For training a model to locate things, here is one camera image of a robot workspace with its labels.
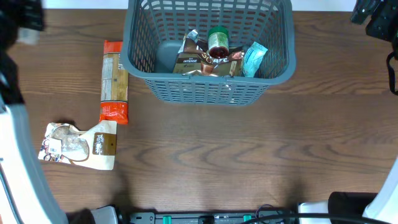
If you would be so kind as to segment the red spaghetti packet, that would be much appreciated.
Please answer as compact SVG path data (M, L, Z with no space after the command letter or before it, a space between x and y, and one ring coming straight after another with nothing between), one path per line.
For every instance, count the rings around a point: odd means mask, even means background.
M122 41L105 40L99 120L128 124L129 72L121 63Z

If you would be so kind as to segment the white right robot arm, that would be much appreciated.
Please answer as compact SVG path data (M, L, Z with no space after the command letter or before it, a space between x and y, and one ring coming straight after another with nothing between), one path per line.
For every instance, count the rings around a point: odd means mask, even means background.
M351 22L362 24L371 16L366 26L368 36L392 44L392 52L386 58L389 90L397 95L397 72L391 60L397 60L397 0L362 0L354 7ZM298 206L298 213L321 213L326 218L298 218L297 223L369 223L376 220L397 223L397 162L395 162L378 194L359 192L333 192L327 201L305 202Z

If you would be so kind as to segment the green lid jar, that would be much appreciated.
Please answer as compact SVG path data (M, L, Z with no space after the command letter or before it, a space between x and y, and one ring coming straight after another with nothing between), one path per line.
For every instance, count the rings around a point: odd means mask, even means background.
M209 30L208 53L213 58L225 58L229 55L229 32L223 26Z

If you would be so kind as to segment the gold coffee bag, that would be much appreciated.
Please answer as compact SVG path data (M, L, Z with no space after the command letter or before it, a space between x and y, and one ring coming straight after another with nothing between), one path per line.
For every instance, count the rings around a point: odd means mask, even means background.
M178 50L173 73L211 77L238 77L244 62L242 47L233 47L227 57L213 58L208 54L208 43L199 39L196 29L184 35Z

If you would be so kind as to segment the teal wipes packet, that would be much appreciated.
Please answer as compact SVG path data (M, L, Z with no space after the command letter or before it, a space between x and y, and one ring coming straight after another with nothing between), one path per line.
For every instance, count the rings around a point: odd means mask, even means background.
M253 78L261 66L262 60L268 49L263 45L254 42L244 54L242 73L244 77Z

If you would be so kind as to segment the snack bag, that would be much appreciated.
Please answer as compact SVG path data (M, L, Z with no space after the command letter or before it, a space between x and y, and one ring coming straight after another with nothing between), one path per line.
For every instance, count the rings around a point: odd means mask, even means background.
M80 131L67 123L49 123L38 159L96 170L113 170L116 142L115 121L100 121L87 131Z

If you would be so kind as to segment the tissue pack multipack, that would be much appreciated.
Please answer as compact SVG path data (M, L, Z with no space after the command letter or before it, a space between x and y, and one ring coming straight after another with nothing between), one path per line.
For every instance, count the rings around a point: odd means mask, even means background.
M38 30L19 28L17 41L27 45L35 45L38 43L40 32Z

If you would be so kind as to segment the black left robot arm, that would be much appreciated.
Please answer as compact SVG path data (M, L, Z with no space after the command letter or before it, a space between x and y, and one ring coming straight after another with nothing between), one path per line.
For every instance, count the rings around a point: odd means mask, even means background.
M34 43L44 29L40 1L1 1L1 184L17 223L118 223L113 206L67 215L45 179L32 144L18 68L7 50Z

